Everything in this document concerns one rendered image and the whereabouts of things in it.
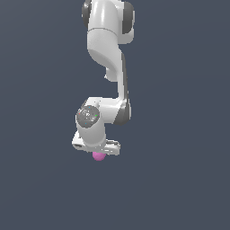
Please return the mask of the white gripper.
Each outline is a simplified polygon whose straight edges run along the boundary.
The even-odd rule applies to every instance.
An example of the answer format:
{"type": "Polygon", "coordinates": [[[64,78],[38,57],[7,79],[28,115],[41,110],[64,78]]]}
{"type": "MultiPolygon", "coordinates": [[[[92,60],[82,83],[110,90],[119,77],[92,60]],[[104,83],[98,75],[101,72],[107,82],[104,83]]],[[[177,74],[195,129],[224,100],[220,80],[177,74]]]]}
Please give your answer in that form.
{"type": "Polygon", "coordinates": [[[119,155],[120,143],[115,140],[106,140],[105,145],[99,145],[97,147],[86,146],[83,139],[79,136],[79,133],[76,132],[72,140],[72,146],[76,150],[82,150],[87,153],[96,152],[106,155],[119,155]]]}

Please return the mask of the pink ball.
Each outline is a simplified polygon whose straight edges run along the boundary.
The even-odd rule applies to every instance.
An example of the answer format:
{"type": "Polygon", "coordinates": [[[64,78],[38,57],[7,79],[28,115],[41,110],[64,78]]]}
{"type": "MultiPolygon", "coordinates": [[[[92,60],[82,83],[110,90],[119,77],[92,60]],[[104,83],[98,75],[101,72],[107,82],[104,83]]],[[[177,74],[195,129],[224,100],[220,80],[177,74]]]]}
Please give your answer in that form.
{"type": "Polygon", "coordinates": [[[102,161],[105,158],[105,154],[93,152],[93,159],[95,161],[102,161]]]}

